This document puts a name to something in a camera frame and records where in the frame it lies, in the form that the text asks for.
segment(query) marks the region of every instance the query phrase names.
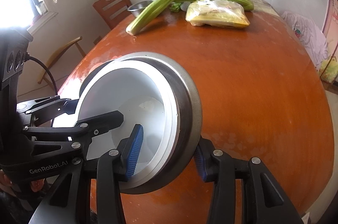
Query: chair backrest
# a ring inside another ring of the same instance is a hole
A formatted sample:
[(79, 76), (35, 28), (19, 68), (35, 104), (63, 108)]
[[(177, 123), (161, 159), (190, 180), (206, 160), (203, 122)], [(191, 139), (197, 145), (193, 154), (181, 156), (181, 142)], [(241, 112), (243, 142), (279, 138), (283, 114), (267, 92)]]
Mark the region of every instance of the chair backrest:
[[(79, 36), (78, 38), (75, 38), (74, 40), (70, 41), (69, 43), (63, 45), (62, 47), (58, 48), (51, 56), (50, 58), (47, 60), (46, 62), (46, 67), (48, 69), (50, 69), (51, 67), (53, 67), (56, 62), (61, 58), (61, 56), (63, 56), (63, 54), (73, 45), (75, 45), (77, 47), (77, 49), (80, 51), (81, 55), (83, 57), (86, 56), (86, 53), (83, 51), (83, 49), (80, 47), (80, 45), (78, 44), (78, 42), (82, 40), (82, 36)], [(42, 80), (44, 79), (45, 75), (46, 75), (46, 71), (42, 71), (40, 76), (39, 76), (39, 81), (38, 84), (41, 84)]]
[(125, 8), (130, 6), (130, 0), (99, 0), (93, 4), (94, 9), (101, 15), (110, 29), (114, 29), (119, 22), (130, 14)]

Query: human hand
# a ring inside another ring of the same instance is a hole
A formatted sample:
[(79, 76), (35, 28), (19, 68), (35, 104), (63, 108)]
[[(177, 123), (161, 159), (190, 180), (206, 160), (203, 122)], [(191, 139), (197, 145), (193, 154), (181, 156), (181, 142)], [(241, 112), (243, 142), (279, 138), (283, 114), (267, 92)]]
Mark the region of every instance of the human hand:
[[(44, 179), (40, 179), (40, 180), (36, 180), (36, 181), (32, 181), (30, 183), (30, 188), (32, 189), (33, 192), (37, 192), (40, 191), (43, 187), (45, 183)], [(13, 193), (13, 191), (11, 190), (11, 186), (12, 186), (12, 181), (8, 178), (7, 175), (4, 174), (4, 172), (2, 170), (0, 170), (0, 189), (2, 189), (3, 191), (11, 194), (11, 195), (15, 195)]]

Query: celery stalk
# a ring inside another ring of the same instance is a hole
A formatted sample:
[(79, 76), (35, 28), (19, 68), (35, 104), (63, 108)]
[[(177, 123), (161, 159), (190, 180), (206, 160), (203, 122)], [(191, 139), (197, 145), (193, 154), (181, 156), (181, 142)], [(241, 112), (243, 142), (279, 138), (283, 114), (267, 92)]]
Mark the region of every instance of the celery stalk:
[(128, 25), (126, 32), (130, 35), (138, 34), (141, 29), (155, 19), (173, 1), (175, 0), (155, 0)]

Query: yellow package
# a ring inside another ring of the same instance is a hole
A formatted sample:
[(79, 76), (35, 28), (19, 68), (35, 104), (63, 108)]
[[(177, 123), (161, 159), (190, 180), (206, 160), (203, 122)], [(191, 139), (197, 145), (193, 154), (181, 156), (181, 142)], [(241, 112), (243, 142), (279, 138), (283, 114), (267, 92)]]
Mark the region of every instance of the yellow package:
[(198, 0), (191, 3), (185, 19), (193, 26), (208, 24), (220, 28), (245, 28), (250, 25), (243, 7), (227, 0)]

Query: wooden table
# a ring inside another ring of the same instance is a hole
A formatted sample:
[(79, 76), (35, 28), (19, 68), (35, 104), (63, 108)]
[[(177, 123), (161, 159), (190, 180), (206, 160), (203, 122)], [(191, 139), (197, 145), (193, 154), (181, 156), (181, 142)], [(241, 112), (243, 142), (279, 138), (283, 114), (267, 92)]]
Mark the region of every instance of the wooden table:
[[(260, 157), (303, 213), (331, 177), (334, 156), (330, 110), (305, 49), (280, 18), (263, 12), (246, 13), (251, 25), (244, 30), (193, 27), (184, 15), (166, 12), (136, 37), (125, 32), (133, 20), (127, 17), (83, 59), (61, 96), (78, 98), (91, 70), (122, 55), (171, 57), (198, 88), (202, 136), (232, 157)], [(127, 223), (202, 224), (211, 194), (212, 184), (201, 181), (192, 161), (166, 187), (122, 195), (122, 203)], [(237, 199), (240, 208), (240, 193)]]

